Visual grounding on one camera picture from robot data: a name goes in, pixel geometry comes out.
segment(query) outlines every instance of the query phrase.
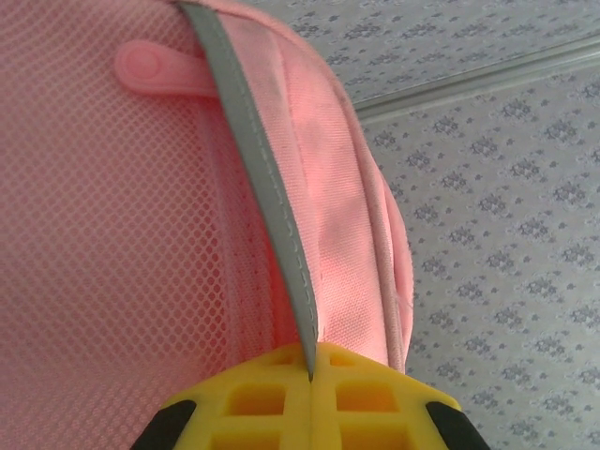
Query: yellow plastic object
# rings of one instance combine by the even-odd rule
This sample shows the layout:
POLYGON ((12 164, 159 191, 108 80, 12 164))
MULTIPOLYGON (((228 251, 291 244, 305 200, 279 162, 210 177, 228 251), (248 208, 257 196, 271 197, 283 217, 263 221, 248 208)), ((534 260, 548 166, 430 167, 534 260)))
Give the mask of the yellow plastic object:
POLYGON ((284 347, 171 398, 196 408, 174 450, 446 450, 426 404, 446 394, 332 344, 308 381, 302 349, 284 347))

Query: gray reflective strip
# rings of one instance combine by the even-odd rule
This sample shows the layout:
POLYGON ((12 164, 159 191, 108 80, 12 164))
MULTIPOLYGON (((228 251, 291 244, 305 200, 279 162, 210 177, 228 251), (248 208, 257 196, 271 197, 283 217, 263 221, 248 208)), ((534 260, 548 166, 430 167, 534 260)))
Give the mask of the gray reflective strip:
POLYGON ((233 45, 216 12, 189 3, 179 6, 196 33, 217 84, 247 176, 261 208, 288 295, 312 380, 317 345, 317 309, 307 259, 273 150, 233 45))

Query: pink nylon fabric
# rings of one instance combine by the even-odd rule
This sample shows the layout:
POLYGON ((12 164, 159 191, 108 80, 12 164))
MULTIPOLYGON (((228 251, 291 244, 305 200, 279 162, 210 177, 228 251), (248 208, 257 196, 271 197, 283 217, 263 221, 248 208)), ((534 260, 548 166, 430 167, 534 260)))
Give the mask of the pink nylon fabric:
MULTIPOLYGON (((205 4, 276 153, 320 339, 403 369, 410 252, 352 104, 285 25, 205 4)), ((218 99, 114 73, 137 39, 202 61, 173 5, 8 0, 0 36, 0 447, 128 448, 173 393, 294 341, 287 295, 218 99)))

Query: pink backpack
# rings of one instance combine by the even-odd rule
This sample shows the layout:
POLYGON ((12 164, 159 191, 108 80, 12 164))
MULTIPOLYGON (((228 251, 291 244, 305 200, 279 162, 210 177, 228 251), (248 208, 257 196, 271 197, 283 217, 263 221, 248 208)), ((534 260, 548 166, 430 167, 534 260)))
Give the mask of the pink backpack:
POLYGON ((297 340, 291 297, 404 369, 410 251, 353 105, 287 26, 200 4, 0 6, 2 448, 128 448, 297 340))

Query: pink rubber zipper pull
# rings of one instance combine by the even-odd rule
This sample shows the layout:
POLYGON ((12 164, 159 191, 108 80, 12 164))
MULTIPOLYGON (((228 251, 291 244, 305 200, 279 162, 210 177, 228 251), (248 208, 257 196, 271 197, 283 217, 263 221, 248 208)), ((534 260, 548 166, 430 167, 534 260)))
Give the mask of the pink rubber zipper pull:
POLYGON ((124 44, 114 68, 119 81, 139 94, 218 97, 206 61, 147 40, 124 44))

